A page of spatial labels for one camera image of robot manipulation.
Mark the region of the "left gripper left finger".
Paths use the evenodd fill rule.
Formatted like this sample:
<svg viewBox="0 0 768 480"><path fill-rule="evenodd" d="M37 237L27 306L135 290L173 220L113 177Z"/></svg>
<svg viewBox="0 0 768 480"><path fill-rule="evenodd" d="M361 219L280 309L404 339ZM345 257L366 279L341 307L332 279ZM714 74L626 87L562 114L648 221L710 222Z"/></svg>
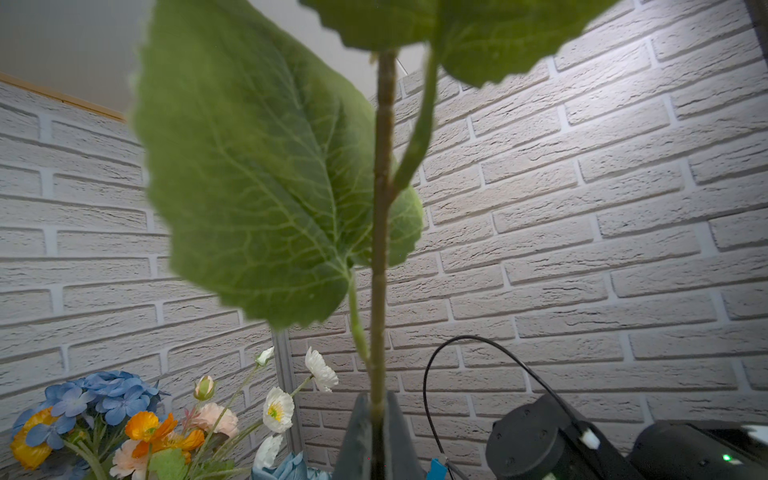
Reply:
<svg viewBox="0 0 768 480"><path fill-rule="evenodd" d="M357 396L335 463L334 480L369 480L372 428L367 393Z"/></svg>

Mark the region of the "blue hydrangea flower stem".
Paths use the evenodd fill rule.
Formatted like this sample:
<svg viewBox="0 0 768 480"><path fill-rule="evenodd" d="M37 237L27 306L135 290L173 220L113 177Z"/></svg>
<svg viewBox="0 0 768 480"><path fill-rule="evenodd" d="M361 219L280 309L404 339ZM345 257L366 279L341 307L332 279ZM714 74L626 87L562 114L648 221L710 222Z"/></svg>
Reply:
<svg viewBox="0 0 768 480"><path fill-rule="evenodd" d="M32 434L30 447L64 447L76 427L87 430L102 423L115 428L141 411L154 412L165 395L154 384L126 371L101 371L45 389L45 400L17 417L12 434Z"/></svg>

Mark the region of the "dusty blue hydrangea stem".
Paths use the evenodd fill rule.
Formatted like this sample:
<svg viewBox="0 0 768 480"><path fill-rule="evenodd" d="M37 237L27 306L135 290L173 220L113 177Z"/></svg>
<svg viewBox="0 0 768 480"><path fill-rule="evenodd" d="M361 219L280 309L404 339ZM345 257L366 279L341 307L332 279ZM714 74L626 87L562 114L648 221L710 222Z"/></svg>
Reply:
<svg viewBox="0 0 768 480"><path fill-rule="evenodd" d="M252 480L331 480L332 474L307 465L304 453L290 453L276 468L253 467Z"/></svg>

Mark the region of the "peach rose flower stem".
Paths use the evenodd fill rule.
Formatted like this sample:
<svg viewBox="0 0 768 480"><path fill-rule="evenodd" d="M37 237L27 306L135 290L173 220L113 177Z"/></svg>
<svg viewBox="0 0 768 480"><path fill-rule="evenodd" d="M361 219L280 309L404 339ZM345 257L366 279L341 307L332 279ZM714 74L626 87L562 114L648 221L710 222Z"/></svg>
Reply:
<svg viewBox="0 0 768 480"><path fill-rule="evenodd" d="M234 463L216 460L215 449L239 433L238 418L213 401L216 381L201 377L193 392L195 405L178 421L149 411L129 417L127 439L112 456L113 479L227 479Z"/></svg>

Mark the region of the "orange gerbera flower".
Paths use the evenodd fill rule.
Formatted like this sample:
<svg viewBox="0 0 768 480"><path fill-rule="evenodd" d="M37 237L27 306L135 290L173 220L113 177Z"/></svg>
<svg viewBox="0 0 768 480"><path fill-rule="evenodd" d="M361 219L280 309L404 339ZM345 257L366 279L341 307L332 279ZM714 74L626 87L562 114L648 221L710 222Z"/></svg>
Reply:
<svg viewBox="0 0 768 480"><path fill-rule="evenodd" d="M411 182L437 80L482 87L529 72L606 1L313 1L326 28L378 63L377 99L246 1L159 1L139 51L134 130L172 269L276 331L357 305L370 380L370 479L385 478L387 271L423 228Z"/></svg>

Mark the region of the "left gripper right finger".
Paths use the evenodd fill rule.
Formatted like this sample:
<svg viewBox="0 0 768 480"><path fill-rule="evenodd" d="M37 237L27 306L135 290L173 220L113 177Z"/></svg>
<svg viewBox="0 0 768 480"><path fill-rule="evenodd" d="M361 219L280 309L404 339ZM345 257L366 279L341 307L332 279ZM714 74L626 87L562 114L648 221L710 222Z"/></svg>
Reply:
<svg viewBox="0 0 768 480"><path fill-rule="evenodd" d="M426 471L418 459L397 395L392 391L388 391L386 396L384 447L386 479L426 479Z"/></svg>

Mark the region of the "orange yellow flower stem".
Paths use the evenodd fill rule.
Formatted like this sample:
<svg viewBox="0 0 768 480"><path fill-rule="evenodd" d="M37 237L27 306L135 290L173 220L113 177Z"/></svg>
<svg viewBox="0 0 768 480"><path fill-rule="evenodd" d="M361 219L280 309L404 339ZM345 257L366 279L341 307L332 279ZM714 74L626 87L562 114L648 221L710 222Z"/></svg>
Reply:
<svg viewBox="0 0 768 480"><path fill-rule="evenodd" d="M83 411L68 416L53 411L53 407L28 409L13 426L10 451L25 470L53 464L54 455L62 454L79 458L92 473L142 479L159 452L178 451L189 463L206 439L199 428L178 432L172 415L161 421L153 412L140 411L109 425L101 414L89 416Z"/></svg>

